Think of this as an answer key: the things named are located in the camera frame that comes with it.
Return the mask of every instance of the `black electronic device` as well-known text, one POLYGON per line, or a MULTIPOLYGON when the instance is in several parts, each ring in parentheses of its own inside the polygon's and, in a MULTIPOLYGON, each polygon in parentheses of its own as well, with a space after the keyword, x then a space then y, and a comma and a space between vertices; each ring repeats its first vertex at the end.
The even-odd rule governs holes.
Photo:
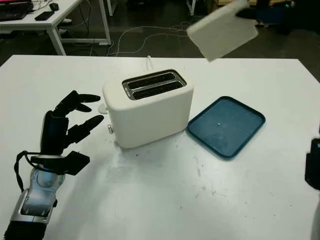
POLYGON ((53 11, 53 12, 56 12, 56 11, 59 10, 59 5, 58 5, 58 3, 50 3, 49 6, 50 6, 50 8, 51 8, 51 11, 53 11))
POLYGON ((40 15, 36 16, 34 19, 36 21, 45 21, 50 18, 55 12, 54 11, 44 11, 40 15))
POLYGON ((23 19, 32 12, 34 5, 32 1, 4 3, 0 1, 0 21, 12 21, 23 19))

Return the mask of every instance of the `robotic hand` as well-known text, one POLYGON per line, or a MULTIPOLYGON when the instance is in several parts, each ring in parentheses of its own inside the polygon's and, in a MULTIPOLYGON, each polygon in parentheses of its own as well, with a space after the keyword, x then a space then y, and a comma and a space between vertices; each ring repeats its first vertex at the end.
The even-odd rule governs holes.
POLYGON ((320 191, 320 138, 311 142, 311 150, 306 155, 304 179, 311 187, 320 191))
POLYGON ((82 103, 99 100, 99 96, 72 91, 54 111, 45 114, 40 152, 22 151, 17 155, 14 171, 21 195, 4 234, 5 240, 43 239, 52 210, 58 203, 56 191, 64 182, 65 174, 76 175, 90 162, 88 156, 79 152, 72 151, 66 157, 61 154, 70 144, 78 143, 87 137, 90 130, 104 119, 102 115, 97 115, 82 125, 74 125, 68 130, 69 120, 66 115, 73 110, 90 112, 91 109, 82 103), (30 186, 27 189, 24 189, 19 175, 19 160, 23 156, 33 166, 30 186))

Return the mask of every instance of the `plastic tray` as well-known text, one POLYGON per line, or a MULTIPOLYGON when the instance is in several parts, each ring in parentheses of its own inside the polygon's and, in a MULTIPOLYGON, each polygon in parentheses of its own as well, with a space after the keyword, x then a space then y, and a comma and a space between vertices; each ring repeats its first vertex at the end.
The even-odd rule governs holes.
POLYGON ((194 117, 187 131, 215 153, 232 158, 265 122, 260 112, 222 96, 194 117))

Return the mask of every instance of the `white table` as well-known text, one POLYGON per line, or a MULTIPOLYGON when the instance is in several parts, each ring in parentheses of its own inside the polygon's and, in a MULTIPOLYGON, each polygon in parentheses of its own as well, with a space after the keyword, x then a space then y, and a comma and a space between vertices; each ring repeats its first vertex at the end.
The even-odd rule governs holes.
MULTIPOLYGON (((80 151, 91 163, 66 176, 45 239, 310 240, 313 224, 320 226, 313 222, 318 192, 304 181, 306 153, 319 131, 317 80, 296 59, 152 58, 152 65, 193 81, 190 119, 231 96, 263 113, 265 125, 225 161, 185 132, 122 150, 105 115, 64 153, 80 151)), ((1 233, 20 194, 16 154, 39 150, 45 112, 73 89, 102 95, 104 82, 145 70, 145 58, 32 55, 14 55, 0 68, 1 233)), ((69 125, 96 115, 99 104, 89 104, 91 113, 71 113, 69 125)), ((25 186, 30 171, 21 161, 25 186)))
MULTIPOLYGON (((66 55, 64 47, 62 43, 99 43, 104 45, 110 45, 111 39, 109 34, 109 27, 106 17, 106 10, 104 5, 104 0, 98 0, 99 6, 101 10, 103 28, 105 33, 105 38, 61 38, 58 31, 58 24, 68 16, 73 9, 75 9, 83 0, 54 0, 52 3, 57 3, 59 5, 59 10, 55 11, 54 14, 45 21, 36 21, 35 17, 40 15, 45 11, 51 11, 49 5, 44 7, 38 11, 33 12, 32 14, 28 14, 21 20, 13 20, 13 21, 0 21, 0 31, 27 31, 27 30, 35 30, 42 31, 45 30, 54 46, 54 49, 58 55, 66 55)), ((34 9, 37 9, 38 5, 34 3, 34 9)))

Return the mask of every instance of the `toaster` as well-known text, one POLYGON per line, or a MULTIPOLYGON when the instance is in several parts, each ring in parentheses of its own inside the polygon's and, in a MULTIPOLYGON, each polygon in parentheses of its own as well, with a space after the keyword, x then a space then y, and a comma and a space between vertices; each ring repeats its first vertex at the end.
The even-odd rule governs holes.
POLYGON ((112 80, 102 91, 109 131, 123 148, 167 137, 188 124, 194 87, 175 70, 112 80))

